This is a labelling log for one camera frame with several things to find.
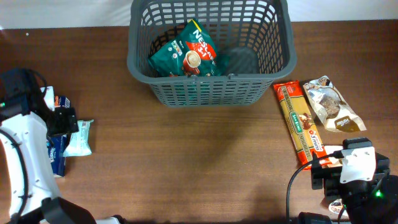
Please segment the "blue tissue pack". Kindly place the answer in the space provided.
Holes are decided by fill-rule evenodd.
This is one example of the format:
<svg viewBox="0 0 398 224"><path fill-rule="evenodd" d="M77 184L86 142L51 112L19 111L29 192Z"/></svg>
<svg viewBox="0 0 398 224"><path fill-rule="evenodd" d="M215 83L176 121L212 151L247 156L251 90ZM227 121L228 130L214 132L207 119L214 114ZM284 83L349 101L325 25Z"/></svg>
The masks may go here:
<svg viewBox="0 0 398 224"><path fill-rule="evenodd" d="M55 178L65 176L66 157L63 156L63 153L68 145L69 138L67 134L64 134L63 136L52 137L47 141L50 164Z"/></svg>

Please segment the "green Nescafe coffee bag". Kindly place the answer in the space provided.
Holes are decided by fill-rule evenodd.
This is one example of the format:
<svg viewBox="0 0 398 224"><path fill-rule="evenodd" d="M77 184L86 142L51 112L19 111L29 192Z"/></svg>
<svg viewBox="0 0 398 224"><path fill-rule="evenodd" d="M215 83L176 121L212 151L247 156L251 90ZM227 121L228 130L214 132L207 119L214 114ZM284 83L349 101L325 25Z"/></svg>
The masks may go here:
<svg viewBox="0 0 398 224"><path fill-rule="evenodd" d="M162 77L213 77L225 72L229 60L230 56L218 52L204 26L191 19L176 38L148 58L148 63Z"/></svg>

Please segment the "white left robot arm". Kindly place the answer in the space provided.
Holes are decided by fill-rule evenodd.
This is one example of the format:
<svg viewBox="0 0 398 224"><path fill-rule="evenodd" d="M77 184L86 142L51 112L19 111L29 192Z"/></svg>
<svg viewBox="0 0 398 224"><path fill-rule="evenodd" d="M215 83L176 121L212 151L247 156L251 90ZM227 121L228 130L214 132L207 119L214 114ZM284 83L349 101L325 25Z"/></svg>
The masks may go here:
<svg viewBox="0 0 398 224"><path fill-rule="evenodd" d="M10 223L125 223L115 215L97 220L86 209L62 198L47 152L47 126L31 112L1 123L11 183Z"/></svg>

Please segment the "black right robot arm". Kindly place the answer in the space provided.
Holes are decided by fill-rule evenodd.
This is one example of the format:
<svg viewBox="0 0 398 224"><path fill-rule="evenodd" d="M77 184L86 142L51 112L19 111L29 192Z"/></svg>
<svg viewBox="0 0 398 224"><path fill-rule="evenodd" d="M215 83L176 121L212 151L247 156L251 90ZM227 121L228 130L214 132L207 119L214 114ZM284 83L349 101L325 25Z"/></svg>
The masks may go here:
<svg viewBox="0 0 398 224"><path fill-rule="evenodd" d="M376 154L376 170L370 181L340 183L341 167L311 168L313 190L323 190L328 203L340 199L351 223L397 223L397 176L391 174L388 157Z"/></svg>

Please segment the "pale green wrapped bar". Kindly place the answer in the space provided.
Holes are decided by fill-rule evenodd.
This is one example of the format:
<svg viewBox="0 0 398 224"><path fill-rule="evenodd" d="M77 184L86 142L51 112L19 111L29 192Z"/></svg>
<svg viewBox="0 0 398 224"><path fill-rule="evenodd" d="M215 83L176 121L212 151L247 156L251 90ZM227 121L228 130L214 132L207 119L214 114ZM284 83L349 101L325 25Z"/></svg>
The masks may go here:
<svg viewBox="0 0 398 224"><path fill-rule="evenodd" d="M93 121L93 119L89 121L78 120L78 132L71 135L69 144L63 152L64 157L80 157L92 154L88 138Z"/></svg>

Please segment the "large beige snack bag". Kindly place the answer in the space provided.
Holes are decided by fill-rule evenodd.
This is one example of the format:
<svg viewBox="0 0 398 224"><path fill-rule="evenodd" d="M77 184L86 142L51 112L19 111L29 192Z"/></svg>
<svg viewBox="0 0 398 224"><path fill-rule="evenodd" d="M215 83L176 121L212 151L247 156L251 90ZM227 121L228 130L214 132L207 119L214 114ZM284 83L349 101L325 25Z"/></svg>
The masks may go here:
<svg viewBox="0 0 398 224"><path fill-rule="evenodd" d="M331 179L324 182L325 200L328 203L330 212L340 214L343 209L341 197L338 195L337 185L340 183L340 173L342 168L341 159L334 157L329 158L331 164L327 164L326 168L332 170Z"/></svg>

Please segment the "orange spaghetti packet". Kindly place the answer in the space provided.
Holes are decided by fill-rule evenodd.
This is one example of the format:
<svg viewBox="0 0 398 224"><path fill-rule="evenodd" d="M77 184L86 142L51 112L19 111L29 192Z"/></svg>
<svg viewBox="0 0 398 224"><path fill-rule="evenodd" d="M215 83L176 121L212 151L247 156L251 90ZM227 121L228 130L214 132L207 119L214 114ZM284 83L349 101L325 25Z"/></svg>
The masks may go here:
<svg viewBox="0 0 398 224"><path fill-rule="evenodd" d="M301 164L326 156L300 82L292 81L273 85Z"/></svg>

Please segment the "small beige snack pouch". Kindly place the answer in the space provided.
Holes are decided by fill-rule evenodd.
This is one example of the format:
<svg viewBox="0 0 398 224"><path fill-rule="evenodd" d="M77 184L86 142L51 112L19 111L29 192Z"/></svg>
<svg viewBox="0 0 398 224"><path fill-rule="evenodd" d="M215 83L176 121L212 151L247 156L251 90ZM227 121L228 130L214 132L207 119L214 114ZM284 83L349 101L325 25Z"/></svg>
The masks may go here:
<svg viewBox="0 0 398 224"><path fill-rule="evenodd" d="M326 130L344 133L367 130L363 120L353 111L328 76L306 82L303 89Z"/></svg>

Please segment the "grey plastic basket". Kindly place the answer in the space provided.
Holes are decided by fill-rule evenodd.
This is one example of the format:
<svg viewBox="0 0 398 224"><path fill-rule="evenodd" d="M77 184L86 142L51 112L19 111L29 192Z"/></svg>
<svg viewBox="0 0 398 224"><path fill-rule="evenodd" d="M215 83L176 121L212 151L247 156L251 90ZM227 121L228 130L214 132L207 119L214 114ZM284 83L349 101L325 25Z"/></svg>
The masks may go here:
<svg viewBox="0 0 398 224"><path fill-rule="evenodd" d="M197 19L223 58L215 77L162 77L151 55ZM285 0L142 1L131 4L127 67L170 107L250 105L297 63Z"/></svg>

